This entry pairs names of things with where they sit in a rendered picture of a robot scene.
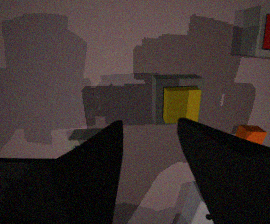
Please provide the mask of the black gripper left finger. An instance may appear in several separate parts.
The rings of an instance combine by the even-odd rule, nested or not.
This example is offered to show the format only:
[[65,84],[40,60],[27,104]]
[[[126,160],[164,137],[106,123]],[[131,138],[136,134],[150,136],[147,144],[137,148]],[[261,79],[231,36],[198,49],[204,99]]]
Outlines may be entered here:
[[115,121],[57,158],[0,158],[0,216],[111,224],[124,153]]

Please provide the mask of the blue button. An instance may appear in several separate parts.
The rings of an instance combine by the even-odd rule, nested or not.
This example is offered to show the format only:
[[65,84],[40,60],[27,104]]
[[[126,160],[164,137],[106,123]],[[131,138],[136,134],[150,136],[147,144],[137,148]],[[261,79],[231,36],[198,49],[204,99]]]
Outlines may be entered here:
[[89,129],[74,129],[67,142],[69,142],[70,151],[72,148],[79,146],[79,144],[89,141],[89,138],[100,132],[104,128],[89,128]]

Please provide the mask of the orange block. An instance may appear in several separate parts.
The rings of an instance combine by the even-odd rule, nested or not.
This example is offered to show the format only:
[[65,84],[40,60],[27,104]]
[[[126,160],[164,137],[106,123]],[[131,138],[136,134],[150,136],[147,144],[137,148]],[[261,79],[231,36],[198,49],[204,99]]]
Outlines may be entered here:
[[267,132],[260,127],[250,126],[250,124],[239,124],[239,128],[237,128],[235,136],[242,139],[245,138],[247,141],[255,142],[257,144],[262,144],[266,133]]

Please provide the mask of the yellow button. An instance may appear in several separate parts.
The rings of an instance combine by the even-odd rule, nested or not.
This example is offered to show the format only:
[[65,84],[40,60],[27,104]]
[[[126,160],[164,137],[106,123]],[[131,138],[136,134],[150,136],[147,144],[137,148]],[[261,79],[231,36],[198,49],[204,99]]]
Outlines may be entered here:
[[152,76],[152,118],[157,124],[179,124],[179,118],[200,123],[204,77],[197,74]]

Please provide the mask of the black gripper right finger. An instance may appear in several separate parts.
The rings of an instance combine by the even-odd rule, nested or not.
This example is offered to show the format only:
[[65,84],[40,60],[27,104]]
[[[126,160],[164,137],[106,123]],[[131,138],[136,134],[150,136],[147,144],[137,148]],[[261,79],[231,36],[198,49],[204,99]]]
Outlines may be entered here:
[[179,118],[182,152],[214,224],[270,224],[270,148]]

